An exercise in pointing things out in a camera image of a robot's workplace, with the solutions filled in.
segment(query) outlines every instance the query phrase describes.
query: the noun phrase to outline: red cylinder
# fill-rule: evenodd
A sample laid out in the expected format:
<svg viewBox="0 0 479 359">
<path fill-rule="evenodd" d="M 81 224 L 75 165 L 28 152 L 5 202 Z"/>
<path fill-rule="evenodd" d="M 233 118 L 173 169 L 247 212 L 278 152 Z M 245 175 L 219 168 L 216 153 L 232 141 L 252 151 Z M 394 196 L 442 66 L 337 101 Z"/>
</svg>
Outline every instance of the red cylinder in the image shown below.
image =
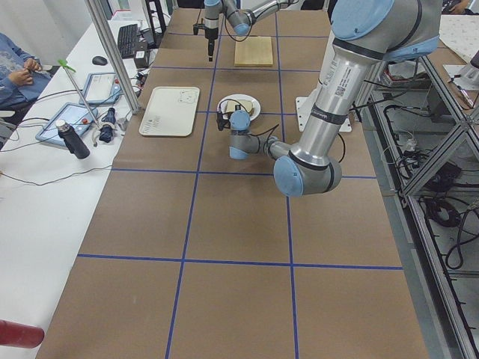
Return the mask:
<svg viewBox="0 0 479 359">
<path fill-rule="evenodd" d="M 31 349 L 39 346 L 44 337 L 45 332 L 42 328 L 0 319 L 0 346 Z"/>
</svg>

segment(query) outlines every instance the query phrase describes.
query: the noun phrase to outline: black cylinder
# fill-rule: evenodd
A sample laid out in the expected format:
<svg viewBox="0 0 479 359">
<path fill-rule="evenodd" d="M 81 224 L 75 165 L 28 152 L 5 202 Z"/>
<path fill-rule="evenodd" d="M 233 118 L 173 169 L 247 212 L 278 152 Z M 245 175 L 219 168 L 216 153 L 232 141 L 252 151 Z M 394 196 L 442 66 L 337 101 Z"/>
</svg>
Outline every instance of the black cylinder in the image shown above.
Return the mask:
<svg viewBox="0 0 479 359">
<path fill-rule="evenodd" d="M 58 129 L 58 136 L 63 139 L 70 153 L 73 153 L 77 159 L 85 159 L 90 155 L 90 150 L 69 123 L 56 120 L 55 126 Z"/>
</svg>

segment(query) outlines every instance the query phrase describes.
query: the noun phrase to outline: wooden cutting board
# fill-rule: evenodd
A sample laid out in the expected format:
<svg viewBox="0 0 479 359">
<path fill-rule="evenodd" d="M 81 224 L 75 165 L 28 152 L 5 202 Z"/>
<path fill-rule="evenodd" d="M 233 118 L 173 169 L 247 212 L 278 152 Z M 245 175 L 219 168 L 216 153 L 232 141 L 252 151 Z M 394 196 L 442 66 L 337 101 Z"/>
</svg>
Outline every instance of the wooden cutting board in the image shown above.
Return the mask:
<svg viewBox="0 0 479 359">
<path fill-rule="evenodd" d="M 237 42 L 234 66 L 272 66 L 272 41 L 269 36 L 250 36 Z"/>
</svg>

